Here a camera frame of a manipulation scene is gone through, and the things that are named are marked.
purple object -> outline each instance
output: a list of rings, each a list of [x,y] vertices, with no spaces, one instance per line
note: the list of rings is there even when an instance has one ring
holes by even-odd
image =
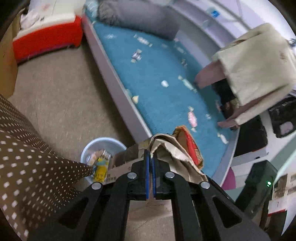
[[[234,172],[231,169],[231,167],[229,168],[228,174],[225,178],[225,181],[222,185],[222,189],[225,190],[231,190],[231,189],[235,189],[236,185],[235,185],[235,176],[234,176]]]

cardboard box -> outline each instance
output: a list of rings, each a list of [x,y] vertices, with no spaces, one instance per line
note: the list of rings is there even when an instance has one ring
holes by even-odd
[[[12,40],[20,29],[20,14],[7,29],[0,42],[0,93],[9,98],[15,90],[17,78],[17,63],[13,51]]]

beige carpet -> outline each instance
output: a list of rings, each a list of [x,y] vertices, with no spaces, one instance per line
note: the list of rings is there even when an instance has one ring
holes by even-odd
[[[113,137],[127,147],[134,143],[85,39],[77,49],[48,53],[19,66],[9,100],[64,158],[79,161],[83,148],[97,137]],[[174,240],[173,219],[130,222],[125,240]]]

gray pillow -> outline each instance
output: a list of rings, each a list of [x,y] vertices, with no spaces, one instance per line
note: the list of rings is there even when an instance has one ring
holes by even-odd
[[[173,40],[179,24],[168,7],[143,1],[102,1],[98,18],[111,26],[135,29]]]

polka dot cushion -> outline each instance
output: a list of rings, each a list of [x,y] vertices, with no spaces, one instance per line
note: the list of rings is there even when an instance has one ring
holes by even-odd
[[[0,95],[0,208],[22,240],[75,198],[73,184],[92,172],[92,167],[58,157]]]

